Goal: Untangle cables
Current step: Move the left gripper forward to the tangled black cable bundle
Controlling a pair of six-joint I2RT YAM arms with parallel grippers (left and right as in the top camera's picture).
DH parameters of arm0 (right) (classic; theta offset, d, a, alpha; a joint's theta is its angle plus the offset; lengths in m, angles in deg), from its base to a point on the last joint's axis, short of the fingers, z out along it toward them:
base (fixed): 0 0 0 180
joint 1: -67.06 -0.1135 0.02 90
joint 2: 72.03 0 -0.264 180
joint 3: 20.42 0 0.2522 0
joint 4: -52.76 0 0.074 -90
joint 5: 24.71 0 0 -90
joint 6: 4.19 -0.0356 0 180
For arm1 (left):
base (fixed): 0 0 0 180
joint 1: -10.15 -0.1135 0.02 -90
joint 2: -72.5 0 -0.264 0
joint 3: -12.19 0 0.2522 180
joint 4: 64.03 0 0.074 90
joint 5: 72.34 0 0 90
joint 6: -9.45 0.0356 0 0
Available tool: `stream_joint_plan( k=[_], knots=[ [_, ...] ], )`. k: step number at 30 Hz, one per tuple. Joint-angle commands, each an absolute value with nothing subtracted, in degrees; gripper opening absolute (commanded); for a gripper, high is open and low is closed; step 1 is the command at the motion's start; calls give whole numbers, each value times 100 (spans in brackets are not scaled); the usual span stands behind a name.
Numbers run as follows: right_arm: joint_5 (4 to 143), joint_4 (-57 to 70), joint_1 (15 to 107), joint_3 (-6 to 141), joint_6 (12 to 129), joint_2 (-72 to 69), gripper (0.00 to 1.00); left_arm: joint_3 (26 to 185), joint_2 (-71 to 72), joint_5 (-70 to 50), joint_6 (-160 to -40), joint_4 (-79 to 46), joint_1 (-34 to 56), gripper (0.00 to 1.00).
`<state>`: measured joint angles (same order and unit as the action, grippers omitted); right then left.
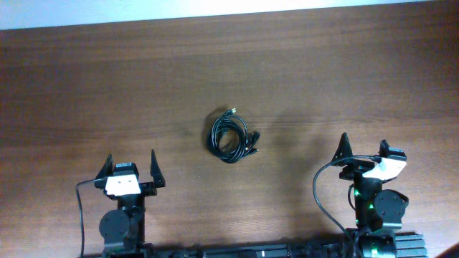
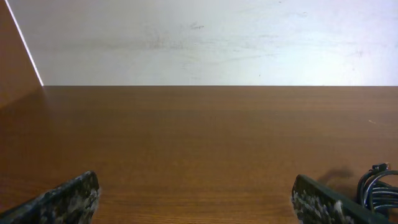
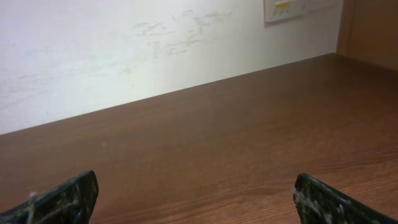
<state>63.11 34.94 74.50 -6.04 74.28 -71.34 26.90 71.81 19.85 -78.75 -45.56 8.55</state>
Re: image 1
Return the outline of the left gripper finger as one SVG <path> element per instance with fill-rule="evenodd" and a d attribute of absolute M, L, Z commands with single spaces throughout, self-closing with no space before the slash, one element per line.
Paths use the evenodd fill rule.
<path fill-rule="evenodd" d="M 102 179 L 102 178 L 111 176 L 112 174 L 113 174 L 113 156 L 110 153 L 107 159 L 105 160 L 103 167 L 100 169 L 100 171 L 98 172 L 95 178 Z"/>
<path fill-rule="evenodd" d="M 151 150 L 150 174 L 153 178 L 153 182 L 156 188 L 163 188 L 166 186 L 166 180 L 161 172 L 161 169 L 159 168 L 154 149 Z"/>

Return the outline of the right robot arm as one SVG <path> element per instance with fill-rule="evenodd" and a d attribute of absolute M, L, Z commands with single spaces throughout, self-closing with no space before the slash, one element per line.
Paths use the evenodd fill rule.
<path fill-rule="evenodd" d="M 409 199 L 382 186 L 398 177 L 407 165 L 404 151 L 382 140 L 378 154 L 359 158 L 343 133 L 332 165 L 342 168 L 340 179 L 352 182 L 348 193 L 354 195 L 356 228 L 349 230 L 348 256 L 396 257 L 394 233 L 402 227 Z"/>

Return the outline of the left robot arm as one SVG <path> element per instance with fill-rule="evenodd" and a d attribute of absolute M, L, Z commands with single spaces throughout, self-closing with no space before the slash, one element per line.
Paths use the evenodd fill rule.
<path fill-rule="evenodd" d="M 117 208 L 100 220 L 99 232 L 104 239 L 103 257 L 153 257 L 153 245 L 145 242 L 145 198 L 155 196 L 166 185 L 156 154 L 151 153 L 151 181 L 141 183 L 135 163 L 115 164 L 109 155 L 95 177 L 95 187 Z"/>

